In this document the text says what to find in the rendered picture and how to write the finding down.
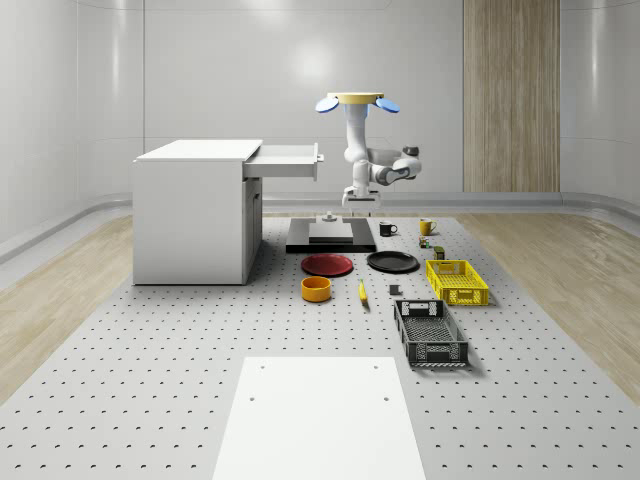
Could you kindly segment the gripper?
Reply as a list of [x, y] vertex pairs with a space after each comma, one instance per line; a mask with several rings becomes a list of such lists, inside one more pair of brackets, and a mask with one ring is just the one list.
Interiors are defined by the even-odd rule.
[[378, 191], [371, 190], [367, 194], [358, 195], [357, 189], [350, 186], [344, 189], [342, 196], [342, 207], [351, 214], [362, 213], [371, 215], [381, 206], [381, 196]]

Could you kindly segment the black stove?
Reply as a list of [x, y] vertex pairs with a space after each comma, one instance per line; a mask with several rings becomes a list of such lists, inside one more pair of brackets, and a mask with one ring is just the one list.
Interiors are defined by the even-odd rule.
[[287, 253], [372, 253], [376, 244], [365, 218], [292, 218]]

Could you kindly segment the black plate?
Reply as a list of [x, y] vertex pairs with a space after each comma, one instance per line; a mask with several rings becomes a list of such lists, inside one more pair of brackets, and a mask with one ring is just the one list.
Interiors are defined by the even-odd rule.
[[389, 250], [369, 254], [367, 256], [367, 264], [375, 270], [393, 274], [411, 273], [420, 267], [418, 260], [414, 256]]

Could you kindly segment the red plate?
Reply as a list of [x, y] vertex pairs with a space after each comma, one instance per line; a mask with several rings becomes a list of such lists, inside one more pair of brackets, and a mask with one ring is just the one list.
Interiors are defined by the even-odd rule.
[[312, 276], [338, 277], [353, 270], [352, 261], [338, 254], [313, 254], [301, 261], [301, 268]]

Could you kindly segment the white drawer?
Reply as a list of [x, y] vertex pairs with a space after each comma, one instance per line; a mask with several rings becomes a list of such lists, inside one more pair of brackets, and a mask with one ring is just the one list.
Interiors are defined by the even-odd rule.
[[313, 145], [261, 145], [244, 162], [243, 175], [257, 177], [312, 177], [317, 179], [317, 165], [324, 161]]

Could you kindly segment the yellow bowl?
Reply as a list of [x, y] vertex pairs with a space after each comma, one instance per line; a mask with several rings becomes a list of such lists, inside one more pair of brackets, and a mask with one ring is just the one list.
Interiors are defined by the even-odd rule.
[[301, 281], [302, 298], [309, 302], [319, 303], [331, 297], [331, 281], [321, 276], [306, 277]]

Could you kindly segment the yellow basket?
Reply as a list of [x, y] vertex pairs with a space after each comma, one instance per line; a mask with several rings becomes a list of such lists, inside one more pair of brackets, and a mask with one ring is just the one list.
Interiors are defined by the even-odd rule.
[[489, 288], [466, 260], [428, 260], [426, 276], [438, 299], [449, 305], [487, 305]]

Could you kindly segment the white cabinet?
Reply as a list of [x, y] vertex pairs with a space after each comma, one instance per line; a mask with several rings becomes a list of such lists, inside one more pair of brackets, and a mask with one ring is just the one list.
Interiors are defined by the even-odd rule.
[[133, 172], [133, 281], [243, 284], [253, 258], [243, 166], [261, 140], [177, 140]]

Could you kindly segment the dark grey basket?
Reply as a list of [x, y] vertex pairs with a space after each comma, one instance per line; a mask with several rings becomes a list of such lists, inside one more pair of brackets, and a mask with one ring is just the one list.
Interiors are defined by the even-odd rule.
[[444, 301], [396, 300], [394, 316], [411, 365], [460, 366], [468, 363], [468, 340]]

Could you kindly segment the white board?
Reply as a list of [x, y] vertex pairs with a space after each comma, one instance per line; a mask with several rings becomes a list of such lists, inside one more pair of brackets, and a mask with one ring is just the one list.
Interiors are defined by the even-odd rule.
[[391, 357], [248, 357], [213, 480], [425, 480]]

